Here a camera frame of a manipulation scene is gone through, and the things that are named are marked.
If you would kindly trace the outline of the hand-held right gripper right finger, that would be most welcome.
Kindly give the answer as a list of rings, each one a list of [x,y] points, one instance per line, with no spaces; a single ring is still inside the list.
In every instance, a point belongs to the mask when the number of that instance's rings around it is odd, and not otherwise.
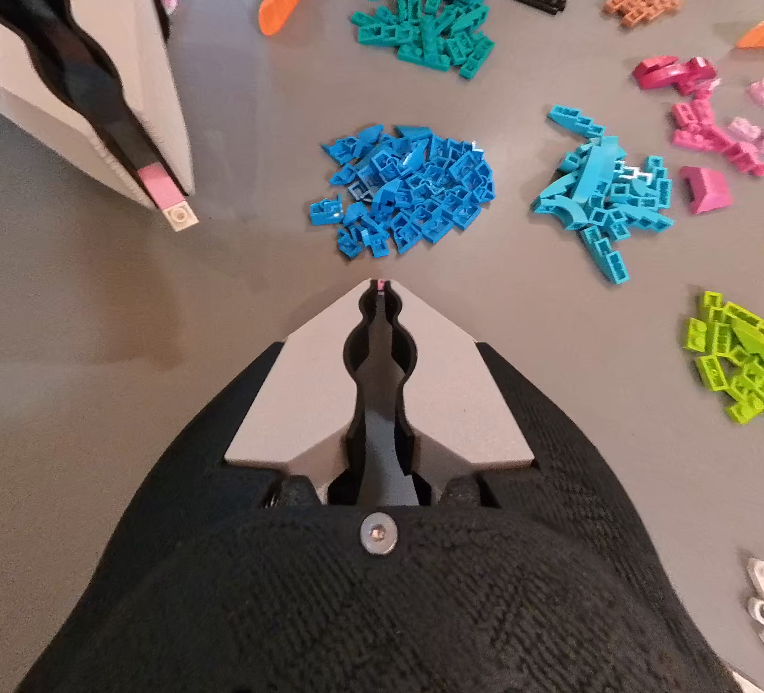
[[[477,341],[402,284],[385,282],[395,397],[396,457],[419,504],[484,471],[530,468],[534,455]]]

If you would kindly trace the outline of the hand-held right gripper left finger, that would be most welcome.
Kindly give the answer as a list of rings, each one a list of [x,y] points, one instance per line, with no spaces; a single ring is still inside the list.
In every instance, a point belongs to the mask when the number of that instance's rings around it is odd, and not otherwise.
[[[323,504],[350,462],[346,436],[358,385],[345,363],[351,334],[367,324],[362,299],[377,281],[359,283],[294,330],[224,453],[229,465],[308,478]]]

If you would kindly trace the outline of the pink and white lego piece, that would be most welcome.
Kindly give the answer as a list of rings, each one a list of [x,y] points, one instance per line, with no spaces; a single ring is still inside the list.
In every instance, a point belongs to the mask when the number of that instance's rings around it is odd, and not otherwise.
[[[199,223],[186,195],[161,163],[155,162],[138,169],[138,176],[148,196],[175,232]]]

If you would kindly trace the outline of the pile of blue lego bricks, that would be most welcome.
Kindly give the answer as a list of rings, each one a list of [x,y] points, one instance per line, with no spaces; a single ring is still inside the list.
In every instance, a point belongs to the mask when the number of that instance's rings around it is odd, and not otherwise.
[[[322,145],[338,165],[329,180],[335,192],[311,203],[308,217],[313,226],[335,228],[349,260],[434,245],[466,230],[496,197],[493,170],[475,143],[425,126],[395,131],[371,125]]]

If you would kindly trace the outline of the pile of lime lego bricks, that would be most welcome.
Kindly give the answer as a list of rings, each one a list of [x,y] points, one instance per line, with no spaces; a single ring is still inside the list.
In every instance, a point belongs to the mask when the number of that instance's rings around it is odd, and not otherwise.
[[[746,425],[763,414],[762,316],[705,290],[686,321],[684,350],[703,386],[726,398],[731,421]]]

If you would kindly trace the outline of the pile of teal lego bricks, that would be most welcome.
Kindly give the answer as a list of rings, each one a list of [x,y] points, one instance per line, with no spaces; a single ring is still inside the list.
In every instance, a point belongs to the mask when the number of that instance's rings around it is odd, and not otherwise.
[[[350,22],[359,45],[391,49],[399,61],[456,70],[472,80],[495,46],[483,29],[490,10],[488,0],[396,0],[393,10],[356,11]]]

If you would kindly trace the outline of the magenta lego slope brick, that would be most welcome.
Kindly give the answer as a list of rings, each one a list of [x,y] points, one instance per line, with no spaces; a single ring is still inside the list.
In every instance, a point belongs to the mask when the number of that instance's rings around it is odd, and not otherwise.
[[[727,179],[721,171],[709,167],[683,166],[679,175],[692,195],[689,205],[692,215],[727,209],[733,204]]]

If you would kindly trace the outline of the pile of magenta lego bricks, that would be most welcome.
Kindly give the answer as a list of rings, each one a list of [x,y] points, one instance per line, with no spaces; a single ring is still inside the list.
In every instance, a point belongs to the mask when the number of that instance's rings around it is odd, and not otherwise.
[[[711,98],[720,80],[712,62],[703,57],[682,61],[675,56],[661,55],[640,61],[633,68],[632,77],[642,90],[672,87],[685,98],[670,111],[674,146],[717,154],[740,173],[762,178],[763,145],[758,148],[738,142],[727,133],[727,124],[720,124],[716,119]]]

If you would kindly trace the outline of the pile of light blue bricks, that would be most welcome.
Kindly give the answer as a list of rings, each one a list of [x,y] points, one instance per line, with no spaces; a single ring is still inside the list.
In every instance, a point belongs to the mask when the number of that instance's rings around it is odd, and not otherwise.
[[[582,143],[560,160],[556,178],[530,211],[577,234],[602,276],[613,285],[625,284],[630,274],[619,244],[633,230],[662,234],[674,226],[668,214],[673,181],[664,159],[652,155],[641,166],[629,165],[619,137],[579,108],[553,105],[548,119]]]

